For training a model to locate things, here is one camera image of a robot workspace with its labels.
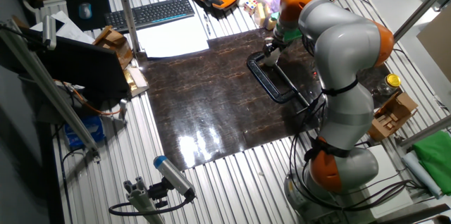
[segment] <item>cardboard box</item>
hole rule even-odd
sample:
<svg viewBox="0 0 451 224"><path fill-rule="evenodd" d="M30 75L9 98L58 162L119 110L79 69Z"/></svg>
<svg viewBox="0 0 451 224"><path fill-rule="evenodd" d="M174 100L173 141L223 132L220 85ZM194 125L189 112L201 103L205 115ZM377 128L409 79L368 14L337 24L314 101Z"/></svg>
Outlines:
<svg viewBox="0 0 451 224"><path fill-rule="evenodd" d="M111 28L112 26L106 26L92 44L116 51L119 63L124 70L133 59L132 49L127 38Z"/></svg>
<svg viewBox="0 0 451 224"><path fill-rule="evenodd" d="M413 115L418 104L408 94L395 93L374 114L368 134L376 141L381 141L400 129Z"/></svg>

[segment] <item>aluminum profile table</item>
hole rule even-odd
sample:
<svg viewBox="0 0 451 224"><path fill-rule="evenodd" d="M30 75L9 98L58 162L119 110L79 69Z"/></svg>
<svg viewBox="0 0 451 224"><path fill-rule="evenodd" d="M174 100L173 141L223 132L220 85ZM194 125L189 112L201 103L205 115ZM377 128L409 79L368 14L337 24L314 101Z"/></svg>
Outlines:
<svg viewBox="0 0 451 224"><path fill-rule="evenodd" d="M132 7L158 1L165 0L131 0ZM120 0L109 0L109 3L112 11L122 10ZM204 10L191 0L190 3L209 39L257 28L247 13L235 7L215 16L207 13L211 22L209 35L203 19ZM377 10L362 1L337 0L336 3L384 25ZM37 22L41 21L43 15L58 11L67 14L65 0L45 1L44 8L37 12ZM93 30L86 33L96 37L100 32ZM402 50L399 44L395 48ZM396 169L401 170L404 168L400 159L403 153L397 148L394 136L411 137L443 119L447 113L439 108L433 90L430 91L431 86L408 56L394 51L385 64L392 73L402 78L402 90L419 105L416 115L395 135L382 142ZM109 108L117 111L119 106ZM123 218L108 212L108 207L126 202L123 181L133 180L137 176L142 176L148 185L161 181L161 175L152 163L156 156L163 154L163 149L147 93L133 98L127 108L126 123L118 115L102 118L106 140L99 143L99 163L75 154L69 156L61 166L62 156L68 153L68 149L62 132L54 139L66 223L146 223L142 217ZM302 160L305 151L310 148L307 136L301 136L304 140L299 145L298 160ZM369 136L365 135L361 141L368 139ZM182 209L163 214L166 223L298 223L297 215L283 193L283 181L288 173L290 140L290 137L279 139L184 170L184 175L196 187L197 199ZM63 182L63 172L67 177L66 184ZM400 175L405 180L416 179L409 171ZM421 192L410 193L415 197ZM177 192L169 192L169 206L178 205L182 200ZM133 211L129 206L123 210Z"/></svg>

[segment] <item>black monitor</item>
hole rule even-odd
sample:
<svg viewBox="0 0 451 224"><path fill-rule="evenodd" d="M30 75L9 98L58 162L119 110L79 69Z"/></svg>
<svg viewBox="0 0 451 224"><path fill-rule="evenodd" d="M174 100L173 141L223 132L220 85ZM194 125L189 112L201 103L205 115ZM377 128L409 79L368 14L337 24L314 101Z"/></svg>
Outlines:
<svg viewBox="0 0 451 224"><path fill-rule="evenodd" d="M20 30L33 39L42 40L42 32ZM57 37L53 51L37 51L37 55L53 79L85 87L83 94L90 101L130 96L119 60L110 49ZM25 72L17 64L13 70Z"/></svg>

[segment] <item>white paper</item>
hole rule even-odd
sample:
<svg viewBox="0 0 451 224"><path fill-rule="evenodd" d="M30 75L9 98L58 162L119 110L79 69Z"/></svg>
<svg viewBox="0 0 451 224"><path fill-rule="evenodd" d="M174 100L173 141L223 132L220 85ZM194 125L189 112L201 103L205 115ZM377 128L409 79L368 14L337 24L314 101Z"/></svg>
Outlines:
<svg viewBox="0 0 451 224"><path fill-rule="evenodd" d="M94 42L94 39L83 33L83 31L72 20L70 20L70 18L63 11L53 14L51 17L64 23L63 27L56 32L57 37L65 37L71 40L84 42L86 44L92 44ZM42 31L42 23L38 23L30 29Z"/></svg>
<svg viewBox="0 0 451 224"><path fill-rule="evenodd" d="M138 30L137 35L149 58L179 56L209 48L196 16Z"/></svg>

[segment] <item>green cloth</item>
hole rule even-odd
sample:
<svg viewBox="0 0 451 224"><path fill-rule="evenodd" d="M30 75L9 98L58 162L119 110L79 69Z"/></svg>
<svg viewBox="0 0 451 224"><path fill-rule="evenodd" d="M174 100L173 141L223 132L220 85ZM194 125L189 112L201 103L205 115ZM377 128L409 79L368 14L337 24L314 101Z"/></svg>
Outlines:
<svg viewBox="0 0 451 224"><path fill-rule="evenodd" d="M414 144L420 164L448 196L451 195L451 137L443 131Z"/></svg>

